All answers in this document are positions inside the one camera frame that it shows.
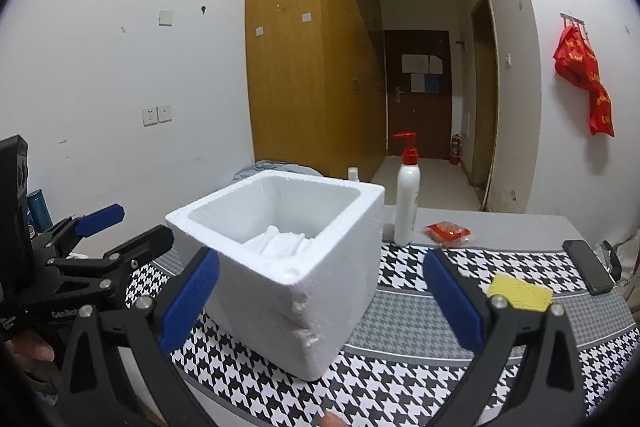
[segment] wooden cabinet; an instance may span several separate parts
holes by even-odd
[[[380,2],[246,0],[245,17],[256,160],[370,180],[386,153]]]

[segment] houndstooth tablecloth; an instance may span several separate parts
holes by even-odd
[[[423,426],[460,381],[473,354],[462,349],[421,276],[429,247],[383,243],[378,290],[343,350],[322,377],[305,382],[238,343],[203,312],[182,349],[172,353],[186,380],[245,420],[293,427],[331,410],[353,427]],[[486,291],[495,273],[553,290],[566,309],[591,411],[640,341],[616,291],[589,295],[564,251],[447,252],[460,273]],[[182,269],[171,251],[134,274],[127,304],[156,295]],[[500,407],[518,372],[514,348],[486,409]]]

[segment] red bottle cap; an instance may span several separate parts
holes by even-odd
[[[402,165],[418,165],[418,150],[414,147],[414,132],[397,132],[394,138],[404,138],[406,147],[402,151]]]

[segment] red bag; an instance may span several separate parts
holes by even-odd
[[[554,53],[556,71],[574,86],[589,91],[589,131],[593,136],[603,132],[613,136],[611,100],[600,83],[598,59],[585,42],[578,26],[569,25],[560,36]]]

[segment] tiled floor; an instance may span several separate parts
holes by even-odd
[[[446,160],[420,158],[420,193],[418,206],[450,210],[479,210],[476,192],[469,185],[460,165]],[[371,183],[385,187],[385,203],[396,204],[399,156],[387,156]]]

